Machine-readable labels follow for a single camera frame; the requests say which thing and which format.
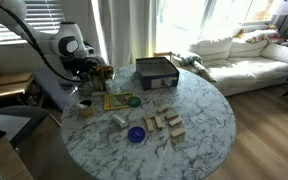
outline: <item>marble table top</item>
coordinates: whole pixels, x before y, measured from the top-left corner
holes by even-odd
[[[202,179],[210,175],[228,156],[235,139],[235,118],[223,95],[210,83],[185,70],[180,71],[177,87],[144,91],[135,66],[116,70],[116,92],[133,92],[142,100],[140,107],[104,111],[103,96],[79,97],[74,94],[62,115],[65,146],[85,171],[99,179]],[[78,115],[76,103],[90,99],[95,114]],[[161,105],[177,112],[180,125],[148,132],[143,116]],[[121,128],[112,121],[118,115],[128,122]],[[141,126],[145,139],[132,143],[128,130]],[[184,136],[172,138],[170,132],[184,128]]]

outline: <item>couch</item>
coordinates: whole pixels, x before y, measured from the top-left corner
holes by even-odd
[[[288,47],[268,39],[201,40],[189,51],[175,51],[171,61],[208,80],[224,96],[285,83],[288,77]]]

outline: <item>white curtain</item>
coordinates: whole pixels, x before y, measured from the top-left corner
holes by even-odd
[[[114,67],[149,57],[155,49],[155,0],[100,0],[108,60]]]

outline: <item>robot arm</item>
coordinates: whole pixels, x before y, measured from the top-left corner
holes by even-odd
[[[94,53],[92,47],[85,47],[81,31],[77,24],[63,22],[60,24],[57,34],[43,33],[37,31],[24,21],[27,14],[24,0],[0,0],[0,6],[13,12],[26,25],[43,53],[56,54],[62,57],[74,55],[76,59],[85,59]],[[0,23],[10,31],[32,43],[23,28],[1,8]]]

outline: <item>cup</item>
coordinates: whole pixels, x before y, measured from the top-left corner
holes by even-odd
[[[93,86],[91,82],[84,82],[78,85],[77,90],[81,96],[89,96],[92,94]]]
[[[82,100],[77,104],[78,113],[82,117],[89,117],[94,114],[94,107],[91,100]]]

